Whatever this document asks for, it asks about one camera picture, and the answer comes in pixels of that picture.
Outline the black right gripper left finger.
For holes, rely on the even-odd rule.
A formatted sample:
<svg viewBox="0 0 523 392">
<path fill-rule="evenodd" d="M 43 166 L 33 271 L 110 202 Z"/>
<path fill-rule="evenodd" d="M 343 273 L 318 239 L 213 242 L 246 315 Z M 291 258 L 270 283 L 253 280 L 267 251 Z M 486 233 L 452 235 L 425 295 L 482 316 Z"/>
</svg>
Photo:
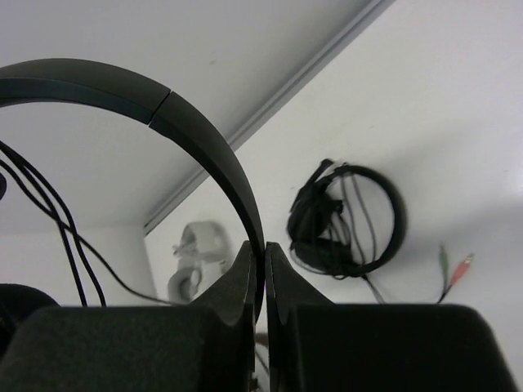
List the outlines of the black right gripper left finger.
<svg viewBox="0 0 523 392">
<path fill-rule="evenodd" d="M 255 326 L 260 314 L 260 248 L 245 241 L 233 265 L 190 303 L 210 309 L 228 326 L 240 322 Z"/>
</svg>

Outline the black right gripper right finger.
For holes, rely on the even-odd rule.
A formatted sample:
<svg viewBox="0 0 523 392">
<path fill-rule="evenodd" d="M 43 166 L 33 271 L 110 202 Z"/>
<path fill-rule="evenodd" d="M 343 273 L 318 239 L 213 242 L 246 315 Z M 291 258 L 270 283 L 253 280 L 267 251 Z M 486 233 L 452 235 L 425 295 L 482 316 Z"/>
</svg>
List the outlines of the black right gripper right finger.
<svg viewBox="0 0 523 392">
<path fill-rule="evenodd" d="M 298 308 L 334 305 L 291 266 L 278 243 L 266 244 L 265 257 L 266 310 L 269 325 L 286 324 L 290 313 Z"/>
</svg>

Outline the black headphones with thin cable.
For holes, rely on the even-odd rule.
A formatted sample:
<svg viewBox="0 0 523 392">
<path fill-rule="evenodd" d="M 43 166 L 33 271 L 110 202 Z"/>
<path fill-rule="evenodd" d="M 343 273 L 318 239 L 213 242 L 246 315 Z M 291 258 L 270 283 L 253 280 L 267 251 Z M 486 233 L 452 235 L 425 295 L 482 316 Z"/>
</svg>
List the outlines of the black headphones with thin cable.
<svg viewBox="0 0 523 392">
<path fill-rule="evenodd" d="M 138 73 L 74 59 L 32 60 L 1 69 L 1 105 L 66 102 L 105 109 L 144 123 L 183 148 L 221 186 L 247 231 L 256 266 L 255 306 L 242 323 L 253 333 L 262 302 L 264 238 L 247 177 L 218 130 L 188 101 Z"/>
</svg>

